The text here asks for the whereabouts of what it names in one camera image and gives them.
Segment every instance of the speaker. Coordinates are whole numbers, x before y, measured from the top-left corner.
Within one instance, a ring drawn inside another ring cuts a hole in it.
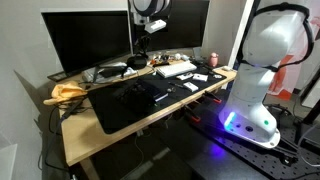
[[[127,60],[127,66],[131,67],[134,70],[143,69],[147,66],[147,57],[143,55],[135,55],[133,57],[129,57]]]

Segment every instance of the keyboard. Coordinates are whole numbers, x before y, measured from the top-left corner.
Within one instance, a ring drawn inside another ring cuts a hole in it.
[[[164,78],[172,77],[182,73],[196,70],[197,66],[191,64],[190,62],[182,62],[178,64],[162,66],[157,68],[157,73]]]

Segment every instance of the wooden desk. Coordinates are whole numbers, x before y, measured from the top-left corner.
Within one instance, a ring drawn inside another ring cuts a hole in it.
[[[148,73],[150,70],[150,67],[146,67],[140,70],[139,74]],[[70,116],[61,124],[67,164],[72,166],[80,163],[89,179],[99,179],[90,160],[91,155],[180,109],[183,106],[182,104],[189,104],[200,98],[205,90],[213,91],[220,88],[222,85],[232,81],[236,76],[234,71],[226,72],[221,69],[215,71],[225,75],[227,78],[113,134],[104,133],[93,109],[89,109],[79,115]],[[88,99],[83,103],[84,107],[91,106]]]

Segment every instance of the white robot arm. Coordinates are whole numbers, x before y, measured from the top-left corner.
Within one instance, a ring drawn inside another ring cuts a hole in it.
[[[163,20],[150,22],[150,17],[165,10],[170,0],[129,0],[129,3],[136,25],[145,25],[145,30],[150,34],[166,27]]]
[[[309,40],[303,60],[313,48],[307,8],[287,3],[270,7],[258,10],[252,21],[242,49],[246,61],[241,63],[229,99],[219,114],[228,133],[266,149],[276,147],[280,141],[277,122],[262,104],[280,60],[303,27]]]

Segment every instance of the computer monitor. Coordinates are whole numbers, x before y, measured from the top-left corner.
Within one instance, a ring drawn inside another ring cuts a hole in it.
[[[151,38],[147,51],[165,49],[201,47],[203,34],[207,20],[209,0],[172,0],[172,6],[153,16],[153,19],[166,19],[167,26],[149,35]],[[144,26],[134,24],[133,17],[130,17],[132,29],[132,42],[147,32]]]
[[[126,10],[41,14],[67,75],[131,52]]]

